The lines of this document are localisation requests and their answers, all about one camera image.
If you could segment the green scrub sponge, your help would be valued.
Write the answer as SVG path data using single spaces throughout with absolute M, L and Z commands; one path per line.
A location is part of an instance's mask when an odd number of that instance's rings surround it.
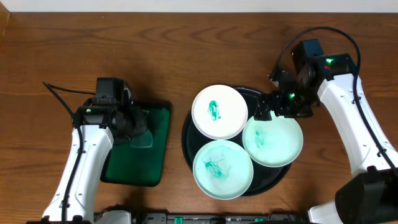
M 130 140 L 130 146 L 136 148 L 150 148 L 153 145 L 153 135 L 150 130 Z

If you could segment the white plate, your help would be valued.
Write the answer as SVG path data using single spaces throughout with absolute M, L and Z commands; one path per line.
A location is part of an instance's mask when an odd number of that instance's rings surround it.
M 191 116 L 197 130 L 214 139 L 231 139 L 237 136 L 248 120 L 248 106 L 235 88 L 211 85 L 195 97 Z

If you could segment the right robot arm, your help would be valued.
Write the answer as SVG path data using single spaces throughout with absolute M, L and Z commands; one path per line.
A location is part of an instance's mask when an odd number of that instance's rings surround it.
M 331 115 L 348 155 L 353 178 L 332 202 L 312 207 L 312 223 L 385 223 L 397 220 L 397 151 L 383 133 L 361 86 L 359 65 L 347 53 L 326 55 L 317 39 L 292 49 L 297 76 L 278 68 L 277 91 L 260 94 L 254 118 L 306 118 L 311 104 Z

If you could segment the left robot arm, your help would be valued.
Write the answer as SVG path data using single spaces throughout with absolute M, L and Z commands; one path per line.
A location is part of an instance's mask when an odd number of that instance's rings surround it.
M 72 143 L 62 178 L 40 223 L 131 223 L 131 213 L 116 210 L 95 219 L 94 203 L 106 158 L 114 144 L 130 142 L 147 130 L 144 113 L 132 107 L 129 84 L 98 78 L 92 97 L 72 118 Z

